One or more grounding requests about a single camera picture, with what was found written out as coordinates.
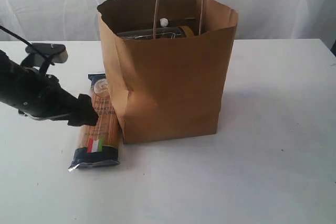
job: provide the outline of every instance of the white table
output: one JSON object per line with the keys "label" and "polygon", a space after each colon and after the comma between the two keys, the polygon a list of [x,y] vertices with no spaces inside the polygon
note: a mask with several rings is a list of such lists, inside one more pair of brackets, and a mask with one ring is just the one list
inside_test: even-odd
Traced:
{"label": "white table", "polygon": [[[100,43],[61,43],[50,73],[86,93]],[[1,223],[336,223],[336,58],[320,40],[235,41],[218,133],[124,146],[113,168],[69,173],[78,128],[0,111]]]}

